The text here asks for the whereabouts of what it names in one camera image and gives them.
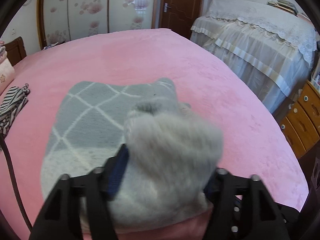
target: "drawer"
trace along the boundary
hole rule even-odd
[[[302,94],[298,102],[306,111],[307,115],[313,122],[318,133],[320,134],[320,98],[318,94],[310,87],[308,82],[303,88]]]
[[[305,154],[306,149],[304,148],[297,132],[286,117],[281,121],[280,127],[295,156],[299,159]]]
[[[319,140],[319,134],[299,102],[293,104],[287,118],[300,137],[305,149],[309,150]]]

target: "pink blanket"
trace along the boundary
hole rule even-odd
[[[222,61],[170,30],[126,31],[71,41],[28,56],[15,68],[17,77],[9,87],[29,83],[31,93],[6,142],[32,223],[44,202],[40,169],[55,115],[68,90],[84,80],[128,85],[172,79],[180,101],[222,128],[225,145],[220,167],[242,177],[259,174],[275,201],[298,210],[303,206],[307,182],[271,114]],[[0,209],[26,240],[29,231],[2,153],[0,178]],[[119,239],[201,239],[209,215]]]

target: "black and white striped garment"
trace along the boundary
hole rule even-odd
[[[0,134],[3,138],[7,136],[14,119],[28,102],[27,95],[30,93],[28,87],[29,84],[25,84],[22,88],[11,87],[0,105]]]

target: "black cable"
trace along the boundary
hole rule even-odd
[[[9,154],[9,150],[8,147],[4,141],[4,139],[2,138],[2,135],[0,134],[0,146],[4,152],[4,156],[5,159],[7,161],[7,165],[8,165],[8,169],[9,169],[9,174],[10,174],[10,179],[11,179],[11,183],[12,183],[12,187],[13,187],[13,191],[14,191],[14,195],[16,196],[16,200],[18,203],[18,206],[20,208],[20,212],[21,215],[25,221],[25,223],[27,224],[27,227],[29,228],[30,232],[32,230],[32,225],[30,223],[30,220],[27,216],[26,210],[24,209],[21,197],[20,197],[20,193],[19,193],[19,189],[18,189],[18,185],[17,185],[17,181],[16,181],[16,177],[14,175],[14,170],[13,170],[13,165],[12,165],[12,160]]]

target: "door handle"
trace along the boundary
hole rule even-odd
[[[164,4],[164,12],[167,12],[167,9],[168,9],[168,8],[172,8],[172,7],[169,7],[168,4],[165,3],[165,4]]]

